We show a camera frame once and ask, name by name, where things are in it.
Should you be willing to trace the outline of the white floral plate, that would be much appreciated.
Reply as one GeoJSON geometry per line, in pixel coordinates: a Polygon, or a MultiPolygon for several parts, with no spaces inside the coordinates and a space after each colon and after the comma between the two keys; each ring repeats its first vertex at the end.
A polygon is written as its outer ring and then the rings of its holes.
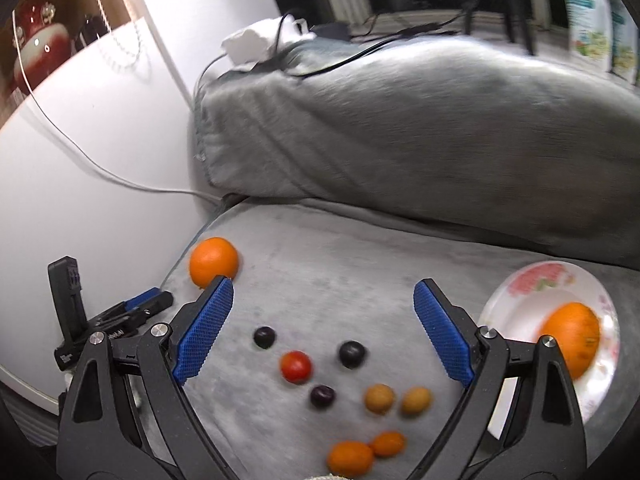
{"type": "Polygon", "coordinates": [[[601,338],[596,358],[581,378],[573,380],[582,419],[588,420],[612,384],[620,353],[620,326],[604,286],[576,264],[544,261],[510,275],[487,301],[480,324],[506,339],[535,342],[548,316],[563,304],[580,302],[593,310],[601,338]]]}

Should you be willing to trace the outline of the red and white ceramic figure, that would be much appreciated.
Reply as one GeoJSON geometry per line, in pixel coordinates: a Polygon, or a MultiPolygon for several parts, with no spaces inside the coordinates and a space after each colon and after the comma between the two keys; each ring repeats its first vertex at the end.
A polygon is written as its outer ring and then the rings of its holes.
{"type": "Polygon", "coordinates": [[[55,21],[53,0],[24,0],[15,14],[14,47],[21,57],[14,63],[17,88],[27,96],[72,55],[67,28],[55,21]]]}

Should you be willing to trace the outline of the brown longan fruit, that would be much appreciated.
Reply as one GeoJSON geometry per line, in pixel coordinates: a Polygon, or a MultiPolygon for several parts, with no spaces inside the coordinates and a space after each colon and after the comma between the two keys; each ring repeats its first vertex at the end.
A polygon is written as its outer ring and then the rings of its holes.
{"type": "Polygon", "coordinates": [[[413,418],[426,412],[433,401],[433,395],[429,388],[413,387],[402,397],[400,411],[402,416],[413,418]]]}
{"type": "Polygon", "coordinates": [[[385,415],[393,407],[395,400],[395,391],[385,384],[370,386],[363,396],[364,406],[375,415],[385,415]]]}

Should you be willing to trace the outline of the dark plum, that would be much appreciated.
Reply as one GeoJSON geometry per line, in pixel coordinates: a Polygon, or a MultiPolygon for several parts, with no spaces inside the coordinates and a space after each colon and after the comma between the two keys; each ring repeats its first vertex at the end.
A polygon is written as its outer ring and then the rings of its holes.
{"type": "Polygon", "coordinates": [[[327,385],[316,385],[311,388],[309,393],[309,402],[317,410],[329,408],[335,398],[335,390],[327,385]]]}
{"type": "Polygon", "coordinates": [[[267,350],[276,342],[277,333],[270,326],[260,326],[254,331],[253,340],[258,348],[267,350]]]}
{"type": "Polygon", "coordinates": [[[338,360],[349,370],[360,367],[367,355],[367,348],[356,340],[344,341],[337,351],[338,360]]]}

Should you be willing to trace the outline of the small orange kumquat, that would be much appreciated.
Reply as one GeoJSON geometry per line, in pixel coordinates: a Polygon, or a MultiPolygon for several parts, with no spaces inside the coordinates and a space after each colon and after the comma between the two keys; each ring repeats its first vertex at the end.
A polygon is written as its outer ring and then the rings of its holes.
{"type": "Polygon", "coordinates": [[[370,449],[377,458],[392,458],[406,448],[407,439],[398,431],[385,431],[378,434],[369,443],[370,449]]]}

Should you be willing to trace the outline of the rough orange with dark spot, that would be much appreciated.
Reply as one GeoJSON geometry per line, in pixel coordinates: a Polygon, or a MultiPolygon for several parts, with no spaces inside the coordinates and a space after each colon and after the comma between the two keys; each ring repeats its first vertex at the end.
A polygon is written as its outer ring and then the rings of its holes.
{"type": "Polygon", "coordinates": [[[599,349],[601,331],[597,315],[580,302],[563,304],[544,320],[538,336],[558,343],[570,378],[577,380],[591,366],[599,349]]]}

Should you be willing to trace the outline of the white detergent refill pouch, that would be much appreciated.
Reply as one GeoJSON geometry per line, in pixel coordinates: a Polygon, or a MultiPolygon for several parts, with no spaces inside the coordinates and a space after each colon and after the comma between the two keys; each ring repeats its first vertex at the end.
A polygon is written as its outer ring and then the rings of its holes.
{"type": "Polygon", "coordinates": [[[570,53],[599,73],[612,67],[613,25],[610,0],[564,0],[570,53]]]}
{"type": "Polygon", "coordinates": [[[613,25],[612,71],[630,84],[637,83],[639,29],[622,0],[611,0],[613,25]]]}

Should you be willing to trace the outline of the grey sofa seat cushion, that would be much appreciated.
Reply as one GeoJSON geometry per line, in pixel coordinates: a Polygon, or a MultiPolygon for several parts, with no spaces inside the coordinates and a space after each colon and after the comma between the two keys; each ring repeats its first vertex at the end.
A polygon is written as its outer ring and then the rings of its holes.
{"type": "Polygon", "coordinates": [[[377,462],[371,477],[408,477],[462,393],[414,313],[416,283],[432,278],[480,322],[486,302],[512,273],[538,262],[566,262],[315,200],[247,200],[195,233],[196,240],[215,236],[230,240],[240,254],[234,303],[200,374],[184,391],[210,440],[242,479],[321,476],[338,442],[369,441],[388,430],[406,437],[406,449],[377,462]],[[254,344],[260,326],[277,333],[267,350],[254,344]],[[348,340],[368,350],[354,370],[337,356],[348,340]],[[290,351],[310,357],[314,372],[308,382],[283,379],[280,359],[290,351]],[[374,384],[395,391],[385,415],[363,404],[374,384]],[[335,390],[325,410],[309,402],[316,385],[335,390]],[[413,387],[429,388],[433,401],[426,412],[408,418],[400,404],[413,387]]]}

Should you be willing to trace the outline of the grey sofa back cushion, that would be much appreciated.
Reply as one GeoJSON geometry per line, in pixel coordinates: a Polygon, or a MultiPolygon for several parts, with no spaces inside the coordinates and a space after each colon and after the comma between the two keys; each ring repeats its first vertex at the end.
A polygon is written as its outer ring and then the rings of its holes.
{"type": "Polygon", "coordinates": [[[582,70],[473,39],[317,39],[203,79],[193,125],[220,190],[639,264],[639,97],[582,70]]]}

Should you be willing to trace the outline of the white power adapter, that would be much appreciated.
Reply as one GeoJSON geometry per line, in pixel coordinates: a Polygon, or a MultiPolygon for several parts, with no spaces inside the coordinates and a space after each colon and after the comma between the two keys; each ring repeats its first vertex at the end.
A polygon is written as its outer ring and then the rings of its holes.
{"type": "Polygon", "coordinates": [[[266,62],[283,49],[316,37],[305,20],[296,20],[286,14],[232,32],[222,40],[221,49],[234,66],[248,67],[266,62]]]}

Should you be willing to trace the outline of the red cherry tomato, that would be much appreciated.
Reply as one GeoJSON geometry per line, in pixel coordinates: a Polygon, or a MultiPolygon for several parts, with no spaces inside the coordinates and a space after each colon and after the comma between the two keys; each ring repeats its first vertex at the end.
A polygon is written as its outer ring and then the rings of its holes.
{"type": "Polygon", "coordinates": [[[294,385],[308,382],[314,372],[314,364],[306,353],[286,352],[280,359],[280,373],[286,382],[294,385]]]}

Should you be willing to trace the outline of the large smooth orange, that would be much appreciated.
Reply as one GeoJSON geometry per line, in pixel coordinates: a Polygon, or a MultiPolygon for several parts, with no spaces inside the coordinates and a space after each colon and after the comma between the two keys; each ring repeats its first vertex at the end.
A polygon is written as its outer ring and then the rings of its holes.
{"type": "Polygon", "coordinates": [[[225,238],[209,237],[193,249],[189,260],[191,281],[199,288],[206,288],[216,276],[234,280],[240,268],[240,256],[225,238]]]}

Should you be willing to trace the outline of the orange mandarin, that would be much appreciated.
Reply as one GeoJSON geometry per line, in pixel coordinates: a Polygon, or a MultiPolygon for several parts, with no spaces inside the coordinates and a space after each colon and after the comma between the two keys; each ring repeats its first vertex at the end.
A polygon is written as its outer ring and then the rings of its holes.
{"type": "Polygon", "coordinates": [[[375,460],[369,445],[358,441],[343,441],[334,445],[326,458],[329,471],[337,476],[359,478],[367,474],[375,460]]]}

